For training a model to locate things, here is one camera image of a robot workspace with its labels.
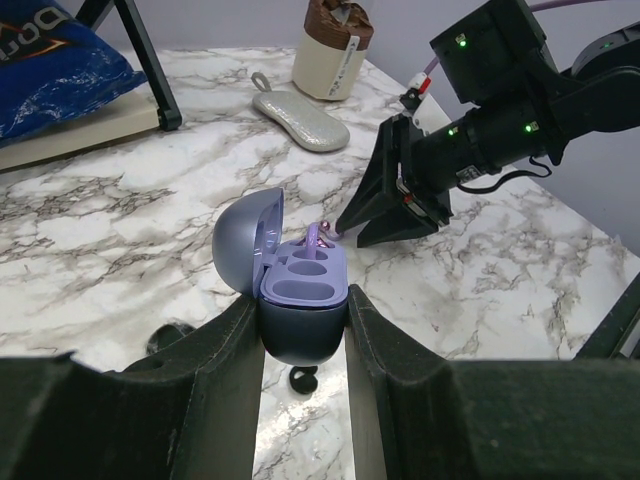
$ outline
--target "brown jar lid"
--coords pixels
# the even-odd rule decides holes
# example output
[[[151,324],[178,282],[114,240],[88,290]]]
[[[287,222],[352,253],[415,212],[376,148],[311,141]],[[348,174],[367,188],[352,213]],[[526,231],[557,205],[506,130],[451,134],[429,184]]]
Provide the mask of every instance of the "brown jar lid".
[[[338,0],[309,0],[304,30],[307,34],[327,47],[346,50],[351,36],[360,37],[358,50],[369,48],[373,27],[364,9],[357,3],[349,3],[351,13],[346,25],[341,25],[331,14],[337,8]]]

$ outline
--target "open earbud case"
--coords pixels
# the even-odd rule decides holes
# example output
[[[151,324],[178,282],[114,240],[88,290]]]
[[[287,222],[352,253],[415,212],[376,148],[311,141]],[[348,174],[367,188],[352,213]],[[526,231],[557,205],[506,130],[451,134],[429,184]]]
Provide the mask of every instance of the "open earbud case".
[[[272,188],[242,197],[213,229],[213,261],[222,280],[259,300],[266,350],[295,366],[319,365],[335,353],[347,313],[347,261],[342,247],[305,239],[280,243],[284,195]]]

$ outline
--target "black metal stand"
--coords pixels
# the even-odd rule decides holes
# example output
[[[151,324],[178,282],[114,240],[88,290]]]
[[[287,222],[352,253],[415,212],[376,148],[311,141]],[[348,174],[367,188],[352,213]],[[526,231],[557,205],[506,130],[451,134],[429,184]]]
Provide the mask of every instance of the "black metal stand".
[[[85,0],[76,15],[76,19],[92,30],[96,30],[113,7],[116,7],[127,35],[131,40],[142,69],[147,75],[149,85],[158,103],[160,128],[175,130],[182,125],[182,115],[176,103],[167,77],[153,48],[147,29],[144,26],[134,0]]]

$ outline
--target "pink cable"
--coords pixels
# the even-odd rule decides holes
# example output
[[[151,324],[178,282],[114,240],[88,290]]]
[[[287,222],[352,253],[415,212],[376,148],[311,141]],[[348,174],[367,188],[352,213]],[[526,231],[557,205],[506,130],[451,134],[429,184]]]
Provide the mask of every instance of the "pink cable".
[[[318,224],[312,223],[307,230],[307,240],[305,245],[305,257],[309,260],[316,259],[318,249]]]
[[[580,5],[583,3],[594,3],[594,2],[608,2],[609,0],[549,0],[547,2],[536,3],[535,5],[531,5],[532,12],[542,12],[544,10],[551,10],[552,8],[559,7],[570,7],[572,5]],[[435,68],[440,63],[438,57],[435,57],[433,60],[429,62],[429,65],[424,69],[424,73],[429,76],[431,72],[435,70]]]

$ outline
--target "marble countertop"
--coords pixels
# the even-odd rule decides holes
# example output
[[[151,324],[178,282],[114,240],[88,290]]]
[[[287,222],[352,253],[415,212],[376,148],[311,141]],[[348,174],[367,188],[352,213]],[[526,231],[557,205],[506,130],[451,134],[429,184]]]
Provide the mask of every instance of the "marble countertop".
[[[292,89],[293,52],[164,52],[185,117],[158,133],[68,161],[0,174],[0,354],[77,350],[100,370],[144,356],[161,325],[200,326],[235,293],[211,232],[235,199],[285,189],[284,239],[339,215],[402,86],[365,63],[353,95],[320,103],[351,131],[343,151],[295,145],[250,108],[250,75]],[[433,99],[429,127],[447,122]],[[571,358],[640,270],[616,240],[528,179],[488,196],[452,192],[451,225],[429,238],[355,248],[349,280],[380,312],[450,359]],[[344,351],[310,398],[267,357],[254,478],[353,479]]]

